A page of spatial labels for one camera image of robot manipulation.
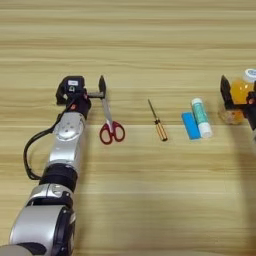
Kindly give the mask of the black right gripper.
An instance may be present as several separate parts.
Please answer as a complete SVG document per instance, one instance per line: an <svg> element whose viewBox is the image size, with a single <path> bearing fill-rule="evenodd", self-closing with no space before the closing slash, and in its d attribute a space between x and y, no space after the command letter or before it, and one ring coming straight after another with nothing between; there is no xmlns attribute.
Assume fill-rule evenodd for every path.
<svg viewBox="0 0 256 256"><path fill-rule="evenodd" d="M235 113L233 114L235 123L240 124L244 119L247 119L251 129L256 130L256 91L235 93L233 95L233 100L230 91L230 83L228 79L222 75L220 92L224 101L225 109L231 110L235 105Z"/></svg>

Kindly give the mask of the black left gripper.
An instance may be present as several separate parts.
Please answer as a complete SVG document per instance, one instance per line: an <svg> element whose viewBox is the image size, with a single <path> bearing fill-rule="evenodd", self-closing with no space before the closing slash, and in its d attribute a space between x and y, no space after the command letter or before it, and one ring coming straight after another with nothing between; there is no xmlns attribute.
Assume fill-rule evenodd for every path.
<svg viewBox="0 0 256 256"><path fill-rule="evenodd" d="M100 92L88 93L86 89L78 92L67 92L66 86L60 84L55 95L56 104L65 106L64 113L77 112L87 117L91 109L91 100L106 97L106 82L103 75L100 76L98 87Z"/></svg>

